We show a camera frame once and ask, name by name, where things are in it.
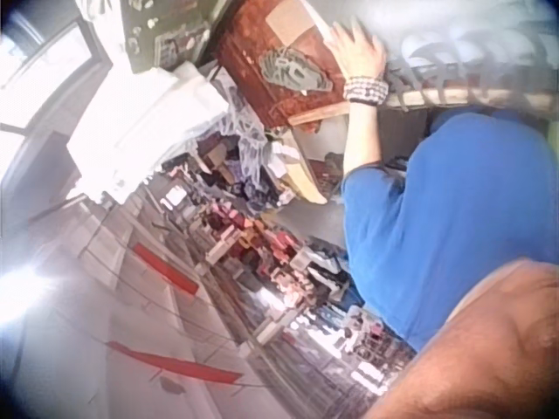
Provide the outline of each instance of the skin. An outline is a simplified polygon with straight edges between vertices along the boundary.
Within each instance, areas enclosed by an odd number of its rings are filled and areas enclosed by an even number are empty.
[[[382,77],[384,48],[359,24],[334,24],[326,45],[346,79]],[[376,108],[351,104],[344,174],[381,159]],[[559,394],[558,272],[522,260],[487,277],[365,418],[559,417],[542,413]]]
[[[357,22],[353,23],[351,34],[339,24],[334,24],[331,40],[325,45],[334,55],[346,79],[382,77],[386,66],[384,47],[377,38],[368,37]],[[348,140],[343,157],[344,175],[354,168],[381,161],[382,156],[376,107],[350,104]]]

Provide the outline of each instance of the beaded bracelet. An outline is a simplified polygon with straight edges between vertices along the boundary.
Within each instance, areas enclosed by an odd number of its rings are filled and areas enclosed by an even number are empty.
[[[388,83],[372,77],[352,77],[343,88],[343,98],[349,102],[381,105],[388,96]]]

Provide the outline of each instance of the red bar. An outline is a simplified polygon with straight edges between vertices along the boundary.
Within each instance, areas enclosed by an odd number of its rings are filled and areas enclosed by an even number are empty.
[[[134,246],[134,253],[142,258],[149,266],[161,273],[172,284],[176,285],[188,294],[195,295],[198,291],[198,284],[175,269],[173,266],[152,253],[146,246],[137,243]]]
[[[115,341],[108,342],[107,346],[135,360],[170,371],[171,373],[184,375],[185,377],[211,382],[221,382],[223,384],[233,384],[243,376],[239,373],[208,367],[207,365],[198,364],[197,362],[181,361],[177,358],[136,352]]]

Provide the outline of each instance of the window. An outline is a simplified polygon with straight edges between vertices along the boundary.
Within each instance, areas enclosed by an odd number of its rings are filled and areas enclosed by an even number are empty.
[[[0,131],[0,182],[23,142],[24,137],[20,134]]]
[[[0,39],[0,86],[4,86],[17,69],[25,62],[27,56],[14,41],[2,34]]]
[[[5,48],[10,48],[9,39]],[[9,60],[15,66],[14,54],[10,56]],[[27,127],[33,115],[60,85],[91,57],[80,27],[72,25],[33,56],[3,89],[0,99],[2,123]]]

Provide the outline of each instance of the blue shirt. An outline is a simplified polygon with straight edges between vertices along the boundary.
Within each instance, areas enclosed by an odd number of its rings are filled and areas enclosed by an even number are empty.
[[[362,167],[343,184],[359,293],[416,350],[487,274],[516,258],[559,264],[557,161],[535,130],[455,116],[411,156],[405,184]]]

